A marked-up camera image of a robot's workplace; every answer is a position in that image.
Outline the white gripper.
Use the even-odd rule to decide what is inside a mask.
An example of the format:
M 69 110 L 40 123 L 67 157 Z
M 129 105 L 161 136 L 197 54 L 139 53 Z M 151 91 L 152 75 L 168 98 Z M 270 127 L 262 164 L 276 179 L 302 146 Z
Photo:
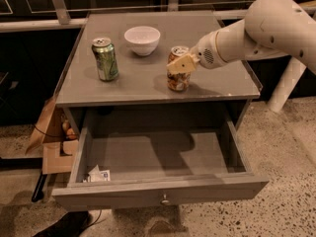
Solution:
M 167 65 L 167 70 L 172 74 L 189 73 L 197 69 L 198 63 L 206 69 L 225 66 L 227 62 L 220 56 L 216 38 L 218 31 L 211 32 L 202 37 L 191 53 L 186 53 Z

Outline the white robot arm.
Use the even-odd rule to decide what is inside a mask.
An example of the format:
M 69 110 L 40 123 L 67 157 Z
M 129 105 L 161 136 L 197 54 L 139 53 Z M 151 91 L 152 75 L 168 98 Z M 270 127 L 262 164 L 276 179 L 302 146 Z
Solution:
M 316 73 L 316 21 L 293 0 L 256 0 L 245 17 L 202 37 L 189 52 L 171 61 L 173 74 L 199 65 L 214 69 L 236 60 L 261 60 L 289 55 L 291 60 L 268 101 L 277 113 L 305 69 Z

